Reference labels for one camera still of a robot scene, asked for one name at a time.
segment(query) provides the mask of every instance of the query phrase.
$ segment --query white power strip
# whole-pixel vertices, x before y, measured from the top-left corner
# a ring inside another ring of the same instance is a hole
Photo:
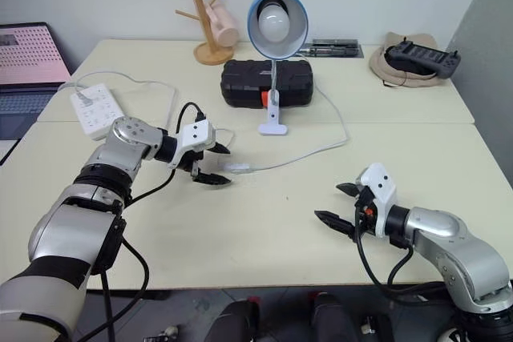
[[[112,123],[124,113],[103,83],[83,89],[80,94],[83,96],[71,95],[71,104],[83,132],[93,140],[105,138]]]

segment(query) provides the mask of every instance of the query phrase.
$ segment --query laptop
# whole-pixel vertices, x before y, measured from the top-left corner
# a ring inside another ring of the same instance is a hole
[[[70,78],[46,23],[0,25],[0,140],[23,137]]]

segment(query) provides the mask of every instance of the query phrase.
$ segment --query wooden base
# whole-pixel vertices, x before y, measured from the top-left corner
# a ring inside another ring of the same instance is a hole
[[[201,43],[194,49],[194,57],[201,64],[215,66],[225,63],[233,57],[233,47],[217,47],[217,51],[211,52],[208,43]]]

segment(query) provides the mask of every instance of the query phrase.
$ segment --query desk lamp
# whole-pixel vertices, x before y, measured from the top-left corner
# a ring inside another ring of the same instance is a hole
[[[290,58],[301,48],[308,33],[308,15],[299,0],[253,0],[248,13],[248,35],[254,47],[271,59],[271,90],[267,94],[267,122],[262,135],[285,135],[280,124],[280,93],[276,89],[277,60]]]

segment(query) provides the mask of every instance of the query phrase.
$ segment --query pink screen display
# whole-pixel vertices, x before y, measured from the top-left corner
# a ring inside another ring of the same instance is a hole
[[[0,28],[0,85],[68,80],[70,73],[46,26]]]

